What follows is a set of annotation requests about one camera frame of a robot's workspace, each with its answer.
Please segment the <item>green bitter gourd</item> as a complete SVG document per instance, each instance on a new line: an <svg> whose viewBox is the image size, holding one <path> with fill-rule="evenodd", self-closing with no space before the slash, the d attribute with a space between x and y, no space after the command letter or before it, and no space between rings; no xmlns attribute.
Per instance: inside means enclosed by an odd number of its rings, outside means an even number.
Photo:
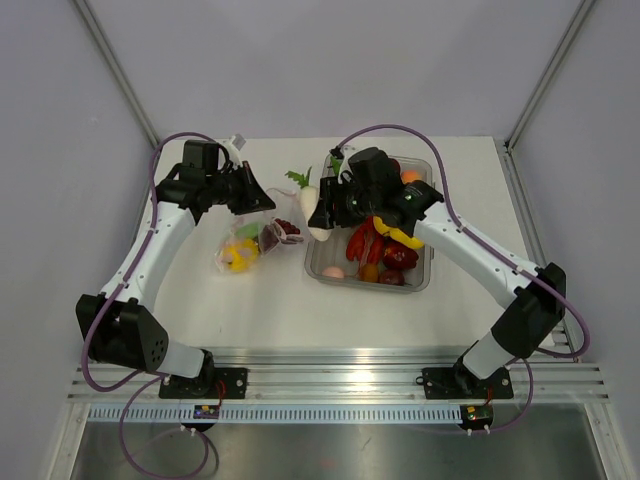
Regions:
<svg viewBox="0 0 640 480"><path fill-rule="evenodd" d="M259 237L263 226L260 222L252 222L239 227L235 231L235 236L240 239L256 239Z"/></svg>

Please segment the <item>dark red grape bunch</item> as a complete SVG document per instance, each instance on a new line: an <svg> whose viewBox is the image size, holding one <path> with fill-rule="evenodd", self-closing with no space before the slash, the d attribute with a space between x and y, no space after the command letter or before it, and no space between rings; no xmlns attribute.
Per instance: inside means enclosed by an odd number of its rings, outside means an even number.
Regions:
<svg viewBox="0 0 640 480"><path fill-rule="evenodd" d="M303 242L301 230L291 222L280 218L275 218L264 226L258 236L258 245L262 254L268 254L281 245L298 245Z"/></svg>

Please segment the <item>clear pink zip top bag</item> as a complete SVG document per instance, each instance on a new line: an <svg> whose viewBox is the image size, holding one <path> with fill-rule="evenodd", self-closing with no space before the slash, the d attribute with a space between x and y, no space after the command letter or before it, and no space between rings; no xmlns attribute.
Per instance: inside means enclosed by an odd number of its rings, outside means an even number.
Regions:
<svg viewBox="0 0 640 480"><path fill-rule="evenodd" d="M300 248L308 239L297 192L269 188L273 210L233 218L214 260L224 274L244 273L266 256Z"/></svg>

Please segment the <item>pink egg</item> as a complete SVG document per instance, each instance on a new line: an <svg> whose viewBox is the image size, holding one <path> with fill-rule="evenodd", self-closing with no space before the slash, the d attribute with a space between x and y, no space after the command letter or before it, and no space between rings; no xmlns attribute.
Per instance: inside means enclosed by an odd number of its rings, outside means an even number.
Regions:
<svg viewBox="0 0 640 480"><path fill-rule="evenodd" d="M343 279L345 277L345 272L338 266L329 266L322 271L322 275L334 279Z"/></svg>

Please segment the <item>yellow bell pepper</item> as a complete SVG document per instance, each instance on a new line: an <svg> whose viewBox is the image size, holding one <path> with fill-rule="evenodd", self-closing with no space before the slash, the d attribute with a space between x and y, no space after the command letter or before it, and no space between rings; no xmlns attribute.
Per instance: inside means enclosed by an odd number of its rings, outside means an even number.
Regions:
<svg viewBox="0 0 640 480"><path fill-rule="evenodd" d="M234 240L226 245L221 253L220 260L223 268L241 273L248 270L258 259L260 250L258 244L250 239Z"/></svg>

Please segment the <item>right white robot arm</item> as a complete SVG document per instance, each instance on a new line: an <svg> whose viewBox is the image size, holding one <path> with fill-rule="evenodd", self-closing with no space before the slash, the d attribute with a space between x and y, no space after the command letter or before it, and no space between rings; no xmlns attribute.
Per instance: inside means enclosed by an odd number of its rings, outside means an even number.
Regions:
<svg viewBox="0 0 640 480"><path fill-rule="evenodd" d="M331 150L339 169L320 180L303 213L312 237L378 218L409 238L440 251L479 282L502 307L490 331L445 369L443 397L478 398L514 359L527 359L563 319L566 275L502 248L464 222L447 195L422 180L404 182L399 168L377 148Z"/></svg>

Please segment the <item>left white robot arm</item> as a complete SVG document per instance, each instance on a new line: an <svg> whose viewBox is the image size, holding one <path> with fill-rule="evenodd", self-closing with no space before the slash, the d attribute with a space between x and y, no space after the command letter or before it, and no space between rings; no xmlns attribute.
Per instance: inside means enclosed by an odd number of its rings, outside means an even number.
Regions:
<svg viewBox="0 0 640 480"><path fill-rule="evenodd" d="M155 302L176 254L212 207L244 215L272 210L275 203L241 159L241 135L223 141L195 132L180 137L182 157L165 178L151 184L151 210L123 263L98 294L84 294L76 304L84 338L81 370L98 392L112 392L132 378L100 385L91 376L90 362L126 367L133 375L157 375L164 398L224 392L212 353L171 339L154 315Z"/></svg>

